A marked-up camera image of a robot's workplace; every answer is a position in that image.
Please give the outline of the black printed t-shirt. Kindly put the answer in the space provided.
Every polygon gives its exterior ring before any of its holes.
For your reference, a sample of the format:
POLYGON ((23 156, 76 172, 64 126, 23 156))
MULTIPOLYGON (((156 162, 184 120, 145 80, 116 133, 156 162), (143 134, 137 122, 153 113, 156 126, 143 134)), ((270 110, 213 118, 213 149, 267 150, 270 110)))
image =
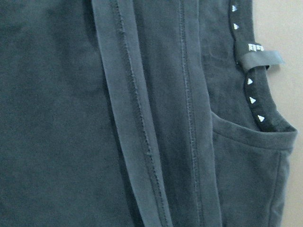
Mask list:
POLYGON ((3 227, 278 227, 297 130, 250 0, 3 0, 3 227))

